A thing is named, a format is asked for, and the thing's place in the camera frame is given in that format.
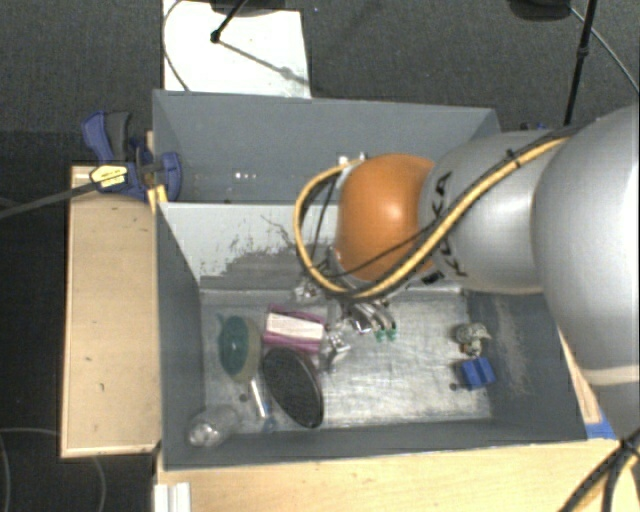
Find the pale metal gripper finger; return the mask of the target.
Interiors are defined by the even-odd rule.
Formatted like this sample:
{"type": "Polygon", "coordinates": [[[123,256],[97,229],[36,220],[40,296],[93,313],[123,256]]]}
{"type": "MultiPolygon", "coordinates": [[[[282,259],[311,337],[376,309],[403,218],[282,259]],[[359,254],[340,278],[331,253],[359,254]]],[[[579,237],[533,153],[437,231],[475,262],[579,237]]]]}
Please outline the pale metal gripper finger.
{"type": "Polygon", "coordinates": [[[351,351],[348,340],[348,330],[345,327],[336,327],[325,332],[320,349],[320,369],[323,372],[335,371],[336,365],[351,351]]]}
{"type": "Polygon", "coordinates": [[[319,303],[325,299],[325,293],[316,283],[303,279],[295,285],[293,297],[297,303],[319,303]]]}

